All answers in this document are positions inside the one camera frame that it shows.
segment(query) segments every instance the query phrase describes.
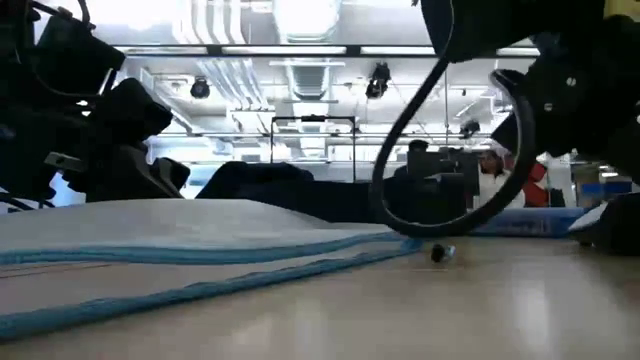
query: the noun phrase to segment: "ceiling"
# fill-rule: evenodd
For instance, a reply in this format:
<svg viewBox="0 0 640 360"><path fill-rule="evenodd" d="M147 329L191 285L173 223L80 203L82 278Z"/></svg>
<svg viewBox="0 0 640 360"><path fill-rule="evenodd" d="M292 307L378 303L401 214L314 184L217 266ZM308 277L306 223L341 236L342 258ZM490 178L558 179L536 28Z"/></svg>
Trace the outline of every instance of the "ceiling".
<svg viewBox="0 0 640 360"><path fill-rule="evenodd" d="M76 16L80 13L76 0L44 3L64 6ZM298 35L305 31L308 35L312 30L304 30L305 26L310 28L311 24L315 24L318 36L312 40L305 38L306 43L430 45L422 14L418 8L410 6L409 0L87 0L87 3L92 22L97 25L95 35L113 45L181 44L185 42L182 37L189 38L185 22L195 24L191 30L197 28L198 24L204 27L206 36L201 33L197 35L200 43L225 44L228 41L237 44L240 40L250 45L291 43L295 41L296 29L299 29ZM322 6L333 9L333 18L330 11ZM198 17L197 9L200 8L206 9L202 17ZM322 23L318 22L321 14L328 19L324 30ZM223 24L220 25L223 28L222 35L215 29L216 24ZM288 29L288 32L283 33L283 29ZM531 46L531 43L523 41L516 45ZM179 115L178 122L190 125L194 131L259 132L259 126L245 125L239 129L238 122L250 123L251 119L258 118L258 122L267 119L268 123L273 115L309 115L313 112L355 116L363 132L386 133L436 59L325 59L330 66L323 67L292 66L286 61L282 57L224 60L137 57L127 60L122 76L141 78L150 91ZM365 87L375 64L380 61L388 63L392 80L382 99L367 101ZM457 133L461 122L476 119L481 124L482 133L491 132L504 119L504 114L496 112L495 100L499 95L489 84L488 74L497 67L526 72L531 63L531 59L505 58L452 65L446 78L441 79L440 85L414 118L414 126L410 131L443 134L445 121L448 121L450 130ZM230 75L229 86L236 86L239 92L249 91L250 85L255 85L252 94L263 100L259 106L265 110L262 117L255 115L255 106L244 108L251 112L230 115L230 111L237 109L238 105L234 104L234 99L230 99L229 88L220 85L221 80L214 76L222 74L224 77L225 73ZM207 78L211 95L207 99L194 99L189 90L194 79L201 76ZM317 99L319 101L300 101L292 91L298 85L306 86L305 89L309 91L322 90L324 96ZM184 128L174 125L167 131L181 132ZM167 137L156 140L156 144L184 146L185 140ZM197 144L201 146L202 142L198 140Z"/></svg>

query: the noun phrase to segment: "metal frame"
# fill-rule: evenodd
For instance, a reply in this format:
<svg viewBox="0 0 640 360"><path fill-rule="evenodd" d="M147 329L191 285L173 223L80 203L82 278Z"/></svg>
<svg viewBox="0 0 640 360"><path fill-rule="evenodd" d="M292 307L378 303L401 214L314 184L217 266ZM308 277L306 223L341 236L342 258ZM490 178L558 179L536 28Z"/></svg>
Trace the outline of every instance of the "metal frame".
<svg viewBox="0 0 640 360"><path fill-rule="evenodd" d="M425 45L114 45L130 58L414 58L436 59L432 46ZM483 59L535 59L534 47L509 47L486 54Z"/></svg>
<svg viewBox="0 0 640 360"><path fill-rule="evenodd" d="M351 165L353 171L353 182L356 182L356 117L355 116L274 116L271 118L271 129L269 132L269 163L273 164L273 124L279 120L301 120L307 123L324 123L327 120L347 120L351 123L351 144L353 156Z"/></svg>

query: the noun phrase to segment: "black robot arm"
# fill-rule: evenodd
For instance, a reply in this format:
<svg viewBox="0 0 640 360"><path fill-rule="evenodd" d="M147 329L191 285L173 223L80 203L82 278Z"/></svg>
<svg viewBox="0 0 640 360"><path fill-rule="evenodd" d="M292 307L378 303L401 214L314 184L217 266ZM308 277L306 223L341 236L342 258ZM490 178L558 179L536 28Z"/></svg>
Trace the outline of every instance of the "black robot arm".
<svg viewBox="0 0 640 360"><path fill-rule="evenodd" d="M607 17L605 5L605 0L422 0L439 61L392 127L376 160L370 202L380 220L413 237L464 234L510 203L536 155L543 152L559 156L577 149L640 180L640 166L630 161L627 151L640 135L639 27L629 17ZM395 217L385 207L382 192L387 158L448 64L492 56L526 38L541 52L527 74L497 70L491 75L515 109L493 135L517 154L505 186L480 209L446 224Z"/></svg>

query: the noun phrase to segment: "light wood tabletop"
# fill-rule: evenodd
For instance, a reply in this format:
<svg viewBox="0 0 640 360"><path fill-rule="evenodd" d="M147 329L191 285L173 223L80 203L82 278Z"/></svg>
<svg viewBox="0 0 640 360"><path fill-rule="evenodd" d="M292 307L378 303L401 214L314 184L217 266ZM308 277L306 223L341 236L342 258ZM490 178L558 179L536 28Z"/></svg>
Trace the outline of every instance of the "light wood tabletop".
<svg viewBox="0 0 640 360"><path fill-rule="evenodd" d="M425 254L0 345L0 359L640 359L640 261L544 239Z"/></svg>

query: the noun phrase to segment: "white cloth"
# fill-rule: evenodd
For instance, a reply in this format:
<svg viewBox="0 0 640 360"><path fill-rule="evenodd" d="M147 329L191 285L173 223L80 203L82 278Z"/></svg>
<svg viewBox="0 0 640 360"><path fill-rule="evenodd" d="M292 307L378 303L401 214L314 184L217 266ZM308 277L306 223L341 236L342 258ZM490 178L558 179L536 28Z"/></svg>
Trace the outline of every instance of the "white cloth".
<svg viewBox="0 0 640 360"><path fill-rule="evenodd" d="M504 185L509 177L509 172L502 175L494 176L491 174L480 173L480 195L478 196L478 206L484 205L489 201L500 188ZM525 205L524 191L520 190L518 196L507 206L507 208L523 208Z"/></svg>

